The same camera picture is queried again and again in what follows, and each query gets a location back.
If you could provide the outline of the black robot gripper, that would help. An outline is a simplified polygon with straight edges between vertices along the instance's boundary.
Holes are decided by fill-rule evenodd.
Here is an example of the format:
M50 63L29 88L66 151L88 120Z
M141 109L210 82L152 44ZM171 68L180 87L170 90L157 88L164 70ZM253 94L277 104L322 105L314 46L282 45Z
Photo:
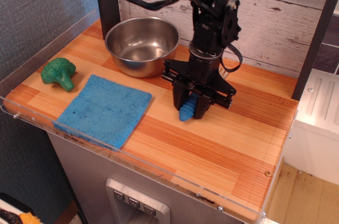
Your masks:
M177 110L190 93L199 95L194 118L202 119L210 105L218 104L229 108L236 90L219 74L223 49L215 53L205 53L189 48L189 60L166 59L163 78L172 82L173 101Z

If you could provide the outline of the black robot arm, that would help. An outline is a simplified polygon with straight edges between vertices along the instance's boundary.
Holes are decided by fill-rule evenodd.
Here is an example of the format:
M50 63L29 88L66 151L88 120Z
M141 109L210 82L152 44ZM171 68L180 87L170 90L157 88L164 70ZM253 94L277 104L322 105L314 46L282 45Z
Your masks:
M213 104L229 108L236 90L222 78L223 52L238 40L239 0L189 0L193 8L193 39L188 61L165 60L163 78L172 82L174 106L180 120L201 119Z

